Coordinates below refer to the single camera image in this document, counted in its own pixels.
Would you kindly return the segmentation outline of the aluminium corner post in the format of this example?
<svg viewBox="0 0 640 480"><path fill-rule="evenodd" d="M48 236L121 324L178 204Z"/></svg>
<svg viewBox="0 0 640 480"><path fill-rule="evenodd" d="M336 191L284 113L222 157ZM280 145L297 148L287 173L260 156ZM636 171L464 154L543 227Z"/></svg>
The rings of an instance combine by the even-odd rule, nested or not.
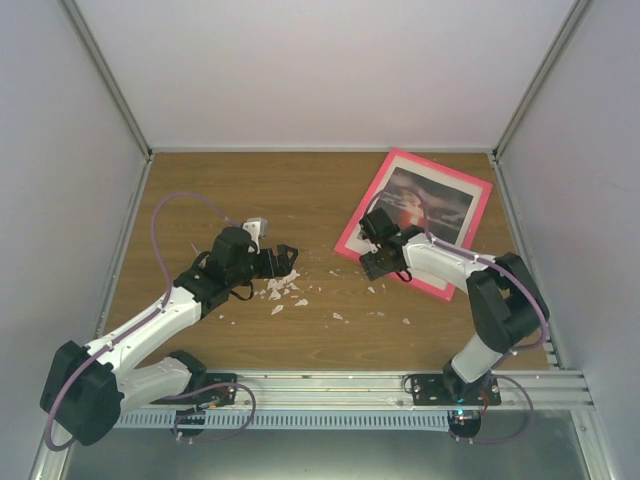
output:
<svg viewBox="0 0 640 480"><path fill-rule="evenodd" d="M575 0L571 3L558 32L555 34L503 133L491 151L491 158L494 162L498 162L504 155L592 5L593 1L591 0Z"/></svg>
<svg viewBox="0 0 640 480"><path fill-rule="evenodd" d="M82 13L79 5L74 0L60 0L58 4L61 6L64 14L70 22L70 25L78 36L81 45L86 51L92 65L96 69L100 80L113 101L117 111L124 121L132 139L137 148L142 153L146 162L150 162L153 150L145 138L139 123L135 119L133 112L125 99L124 94L95 38L87 20Z"/></svg>

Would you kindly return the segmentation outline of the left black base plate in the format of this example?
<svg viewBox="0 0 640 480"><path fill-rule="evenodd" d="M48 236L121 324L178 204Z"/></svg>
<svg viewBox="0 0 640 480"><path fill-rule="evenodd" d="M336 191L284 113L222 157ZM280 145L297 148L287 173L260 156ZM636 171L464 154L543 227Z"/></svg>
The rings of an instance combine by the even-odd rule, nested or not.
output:
<svg viewBox="0 0 640 480"><path fill-rule="evenodd" d="M221 383L235 383L238 376L234 373L208 373L196 374L187 384L183 391L193 393L205 387ZM197 395L191 395L182 399L182 402L192 403L195 405L211 404L216 407L232 405L235 402L235 386L221 386L214 389L201 392Z"/></svg>

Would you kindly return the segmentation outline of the left aluminium corner post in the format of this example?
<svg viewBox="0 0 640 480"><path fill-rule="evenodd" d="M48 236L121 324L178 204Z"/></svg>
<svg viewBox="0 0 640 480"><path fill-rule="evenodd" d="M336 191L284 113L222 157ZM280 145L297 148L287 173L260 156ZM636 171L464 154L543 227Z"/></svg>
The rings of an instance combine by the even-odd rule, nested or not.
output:
<svg viewBox="0 0 640 480"><path fill-rule="evenodd" d="M139 123L135 119L133 112L125 99L124 94L95 38L87 20L82 13L79 5L74 0L60 0L58 4L61 6L64 14L70 22L70 25L78 36L81 45L86 51L92 65L96 69L100 80L113 101L117 111L124 121L132 139L137 148L142 153L146 162L150 162L153 150L145 138Z"/></svg>

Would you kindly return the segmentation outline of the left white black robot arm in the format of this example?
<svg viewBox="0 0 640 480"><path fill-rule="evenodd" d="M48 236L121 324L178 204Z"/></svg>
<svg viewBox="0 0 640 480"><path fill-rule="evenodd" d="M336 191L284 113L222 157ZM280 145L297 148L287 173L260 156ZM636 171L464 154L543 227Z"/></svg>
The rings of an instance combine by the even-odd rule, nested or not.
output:
<svg viewBox="0 0 640 480"><path fill-rule="evenodd" d="M206 368L179 351L150 367L141 361L191 327L256 279L284 278L298 257L296 248L263 248L265 220L224 228L210 250L171 279L167 291L112 332L85 345L68 341L54 354L40 399L46 427L66 430L72 442L92 445L120 416L167 399L193 404L206 391Z"/></svg>

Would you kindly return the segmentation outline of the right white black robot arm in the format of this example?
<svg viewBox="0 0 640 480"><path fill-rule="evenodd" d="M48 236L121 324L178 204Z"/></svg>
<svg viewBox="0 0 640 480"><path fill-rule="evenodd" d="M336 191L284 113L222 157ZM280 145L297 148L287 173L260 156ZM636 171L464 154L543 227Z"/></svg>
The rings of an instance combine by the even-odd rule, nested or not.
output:
<svg viewBox="0 0 640 480"><path fill-rule="evenodd" d="M468 403L508 355L546 341L549 309L520 256L475 253L417 225L402 229L381 208L359 225L369 244L359 262L371 281L393 274L409 283L429 274L467 294L474 334L443 367L443 393L451 403Z"/></svg>

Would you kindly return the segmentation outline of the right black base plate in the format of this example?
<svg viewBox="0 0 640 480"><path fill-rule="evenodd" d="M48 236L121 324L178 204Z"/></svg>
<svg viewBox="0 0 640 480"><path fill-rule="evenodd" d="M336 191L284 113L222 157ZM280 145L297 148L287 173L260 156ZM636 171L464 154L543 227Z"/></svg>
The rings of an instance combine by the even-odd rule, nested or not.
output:
<svg viewBox="0 0 640 480"><path fill-rule="evenodd" d="M443 373L413 373L402 379L402 389L415 406L498 406L502 403L497 380L485 375L473 383L450 382Z"/></svg>

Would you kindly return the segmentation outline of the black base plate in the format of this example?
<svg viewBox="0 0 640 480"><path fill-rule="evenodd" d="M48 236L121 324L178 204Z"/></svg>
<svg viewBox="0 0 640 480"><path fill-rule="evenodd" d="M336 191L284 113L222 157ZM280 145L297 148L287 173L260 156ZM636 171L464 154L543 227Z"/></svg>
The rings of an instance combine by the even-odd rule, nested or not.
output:
<svg viewBox="0 0 640 480"><path fill-rule="evenodd" d="M208 373L196 374L187 384L183 391L193 393L205 387L221 383L235 383L238 376L234 373ZM221 386L214 389L201 392L197 395L191 395L182 399L182 402L192 403L195 405L211 404L216 407L232 405L235 402L235 386Z"/></svg>
<svg viewBox="0 0 640 480"><path fill-rule="evenodd" d="M413 373L402 379L402 389L415 406L498 406L502 403L497 380L485 375L473 383L450 382L443 373Z"/></svg>

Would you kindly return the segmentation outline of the white debris pile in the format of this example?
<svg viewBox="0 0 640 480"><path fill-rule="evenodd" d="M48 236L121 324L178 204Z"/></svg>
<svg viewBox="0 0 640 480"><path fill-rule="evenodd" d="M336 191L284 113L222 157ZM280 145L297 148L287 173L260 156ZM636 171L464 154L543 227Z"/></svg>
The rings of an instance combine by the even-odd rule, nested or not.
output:
<svg viewBox="0 0 640 480"><path fill-rule="evenodd" d="M268 303L268 313L271 316L282 313L287 307L302 308L309 305L305 291L296 284L301 274L293 269L284 277L265 280L257 290L259 300Z"/></svg>

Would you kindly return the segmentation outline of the right aluminium corner post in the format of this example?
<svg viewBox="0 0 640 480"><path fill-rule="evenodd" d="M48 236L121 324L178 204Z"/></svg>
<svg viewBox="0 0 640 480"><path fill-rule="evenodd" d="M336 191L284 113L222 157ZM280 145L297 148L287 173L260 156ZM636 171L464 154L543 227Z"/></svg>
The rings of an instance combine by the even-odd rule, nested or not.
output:
<svg viewBox="0 0 640 480"><path fill-rule="evenodd" d="M593 1L591 0L575 0L571 3L558 32L555 34L503 133L491 151L491 158L494 162L498 162L504 155L592 5Z"/></svg>

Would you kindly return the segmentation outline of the sunset photo print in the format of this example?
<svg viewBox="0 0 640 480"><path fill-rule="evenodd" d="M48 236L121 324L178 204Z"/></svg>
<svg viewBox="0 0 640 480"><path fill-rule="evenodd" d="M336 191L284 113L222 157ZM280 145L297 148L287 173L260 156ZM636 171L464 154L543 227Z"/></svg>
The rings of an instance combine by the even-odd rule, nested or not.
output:
<svg viewBox="0 0 640 480"><path fill-rule="evenodd" d="M481 192L480 187L442 172L425 176L396 166L367 210L384 209L400 228L427 224L432 235L459 245Z"/></svg>

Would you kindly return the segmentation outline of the aluminium front rail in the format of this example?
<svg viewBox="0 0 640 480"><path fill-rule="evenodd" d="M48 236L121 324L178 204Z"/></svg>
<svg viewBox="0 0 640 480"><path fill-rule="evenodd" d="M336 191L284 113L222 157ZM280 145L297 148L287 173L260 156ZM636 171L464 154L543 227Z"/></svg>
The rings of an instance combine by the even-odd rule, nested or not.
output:
<svg viewBox="0 0 640 480"><path fill-rule="evenodd" d="M582 373L567 370L499 371L497 410L592 410ZM259 410L416 410L400 371L240 370L238 380L254 394Z"/></svg>

